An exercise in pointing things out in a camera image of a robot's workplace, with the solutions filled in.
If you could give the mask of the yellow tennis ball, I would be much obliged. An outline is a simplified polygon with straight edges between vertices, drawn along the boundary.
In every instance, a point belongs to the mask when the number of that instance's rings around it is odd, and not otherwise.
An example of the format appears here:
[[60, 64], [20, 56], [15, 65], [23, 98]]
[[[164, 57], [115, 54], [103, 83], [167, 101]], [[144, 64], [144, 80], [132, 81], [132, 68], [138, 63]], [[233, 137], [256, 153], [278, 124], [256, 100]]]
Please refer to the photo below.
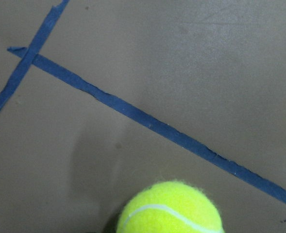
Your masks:
[[178, 181], [156, 183], [120, 214], [118, 233], [222, 233], [217, 208], [200, 190]]

